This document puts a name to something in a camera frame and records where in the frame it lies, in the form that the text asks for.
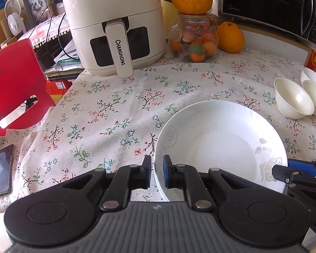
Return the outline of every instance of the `white air fryer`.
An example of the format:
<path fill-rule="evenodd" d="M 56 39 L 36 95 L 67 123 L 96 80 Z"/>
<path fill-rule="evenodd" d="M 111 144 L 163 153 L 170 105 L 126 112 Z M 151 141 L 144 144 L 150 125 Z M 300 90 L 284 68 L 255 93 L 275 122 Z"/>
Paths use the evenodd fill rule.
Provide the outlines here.
<path fill-rule="evenodd" d="M 160 0 L 63 0 L 83 67 L 118 74 L 157 61 L 165 50 Z"/>

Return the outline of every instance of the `picture frame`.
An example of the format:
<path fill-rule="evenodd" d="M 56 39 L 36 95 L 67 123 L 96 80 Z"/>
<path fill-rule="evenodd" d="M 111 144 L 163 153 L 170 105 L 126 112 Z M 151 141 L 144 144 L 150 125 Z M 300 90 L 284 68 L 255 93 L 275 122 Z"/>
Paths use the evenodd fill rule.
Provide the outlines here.
<path fill-rule="evenodd" d="M 23 0 L 23 2 L 32 28 L 48 20 L 54 13 L 53 8 L 48 7 L 50 0 Z"/>

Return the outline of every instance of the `smartphone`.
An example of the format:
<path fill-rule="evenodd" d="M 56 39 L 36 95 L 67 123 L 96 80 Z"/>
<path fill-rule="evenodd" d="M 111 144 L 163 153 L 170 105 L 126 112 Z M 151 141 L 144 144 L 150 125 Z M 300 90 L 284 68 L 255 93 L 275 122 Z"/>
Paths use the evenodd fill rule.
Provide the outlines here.
<path fill-rule="evenodd" d="M 9 145 L 0 150 L 0 196 L 11 192 L 13 147 Z"/>

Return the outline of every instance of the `phone screen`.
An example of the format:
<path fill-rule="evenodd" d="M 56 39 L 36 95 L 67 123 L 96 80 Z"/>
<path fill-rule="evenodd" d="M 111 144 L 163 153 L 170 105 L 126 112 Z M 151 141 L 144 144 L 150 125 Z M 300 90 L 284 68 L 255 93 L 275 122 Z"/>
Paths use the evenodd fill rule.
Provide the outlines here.
<path fill-rule="evenodd" d="M 0 150 L 0 195 L 10 190 L 10 171 L 13 145 Z"/>

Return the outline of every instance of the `cat photo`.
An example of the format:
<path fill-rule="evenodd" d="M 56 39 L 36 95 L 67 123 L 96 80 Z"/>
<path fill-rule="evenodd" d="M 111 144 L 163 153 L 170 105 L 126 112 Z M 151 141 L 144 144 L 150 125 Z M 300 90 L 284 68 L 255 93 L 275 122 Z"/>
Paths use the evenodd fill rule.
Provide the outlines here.
<path fill-rule="evenodd" d="M 38 25 L 39 23 L 42 23 L 51 17 L 51 13 L 49 9 L 46 9 L 48 6 L 46 0 L 29 0 L 29 1 L 30 1 L 31 12 L 32 12 L 35 25 Z"/>

